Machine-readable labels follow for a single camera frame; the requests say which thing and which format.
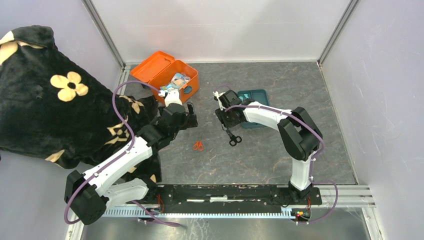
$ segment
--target open box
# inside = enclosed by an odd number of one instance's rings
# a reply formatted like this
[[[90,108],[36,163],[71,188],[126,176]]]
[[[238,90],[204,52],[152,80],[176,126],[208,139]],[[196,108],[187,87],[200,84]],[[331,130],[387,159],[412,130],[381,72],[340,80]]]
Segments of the open box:
[[[176,73],[190,77],[190,80],[179,90],[179,98],[182,103],[185,103],[199,90],[199,77],[198,71],[183,61],[175,60],[173,56],[157,51],[130,72],[134,78],[157,89],[168,85]],[[163,97],[154,90],[152,92],[159,102],[165,104]]]

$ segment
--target orange scissors handle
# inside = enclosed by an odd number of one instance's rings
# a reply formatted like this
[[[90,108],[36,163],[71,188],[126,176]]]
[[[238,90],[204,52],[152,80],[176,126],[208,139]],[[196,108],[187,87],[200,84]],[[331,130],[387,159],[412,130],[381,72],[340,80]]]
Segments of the orange scissors handle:
[[[197,141],[197,142],[193,145],[193,150],[203,151],[203,144],[202,144],[202,141]]]

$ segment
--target flower center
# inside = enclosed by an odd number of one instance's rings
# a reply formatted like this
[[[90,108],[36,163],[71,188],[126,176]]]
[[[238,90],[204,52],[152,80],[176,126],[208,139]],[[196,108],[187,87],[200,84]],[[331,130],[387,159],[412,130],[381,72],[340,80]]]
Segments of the flower center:
[[[68,83],[67,84],[67,86],[70,88],[70,89],[75,89],[77,86],[75,85],[75,83],[73,83],[73,82],[70,82],[70,83]]]

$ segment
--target floral blanket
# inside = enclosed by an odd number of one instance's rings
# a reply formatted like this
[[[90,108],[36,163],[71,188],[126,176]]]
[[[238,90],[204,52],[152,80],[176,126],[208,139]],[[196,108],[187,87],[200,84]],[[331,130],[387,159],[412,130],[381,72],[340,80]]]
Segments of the floral blanket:
[[[134,132],[157,113],[153,97],[115,101]],[[112,92],[58,50],[50,27],[20,27],[0,39],[0,150],[71,169],[101,163],[130,138]],[[143,171],[134,173],[150,174]]]

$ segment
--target orange lid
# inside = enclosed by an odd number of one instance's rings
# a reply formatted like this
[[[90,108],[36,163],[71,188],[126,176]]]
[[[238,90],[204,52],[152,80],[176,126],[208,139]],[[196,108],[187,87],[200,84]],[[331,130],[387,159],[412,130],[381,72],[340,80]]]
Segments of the orange lid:
[[[129,72],[134,78],[148,83],[162,70],[168,67],[175,58],[163,51],[157,51]]]

